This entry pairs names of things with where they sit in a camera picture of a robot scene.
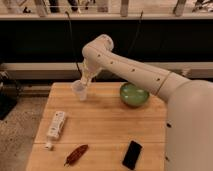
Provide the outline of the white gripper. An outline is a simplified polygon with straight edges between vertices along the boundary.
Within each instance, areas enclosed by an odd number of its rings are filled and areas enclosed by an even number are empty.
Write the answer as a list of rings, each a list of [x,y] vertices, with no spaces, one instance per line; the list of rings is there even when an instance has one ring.
[[[89,86],[92,82],[92,78],[97,76],[101,72],[101,70],[102,68],[99,64],[91,60],[85,59],[83,61],[80,82],[85,86]]]

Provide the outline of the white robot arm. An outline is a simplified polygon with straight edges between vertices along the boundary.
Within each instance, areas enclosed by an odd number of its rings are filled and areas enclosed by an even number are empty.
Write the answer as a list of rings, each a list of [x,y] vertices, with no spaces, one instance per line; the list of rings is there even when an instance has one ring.
[[[102,34],[82,48],[84,81],[104,68],[166,103],[165,171],[213,171],[213,83],[119,56]]]

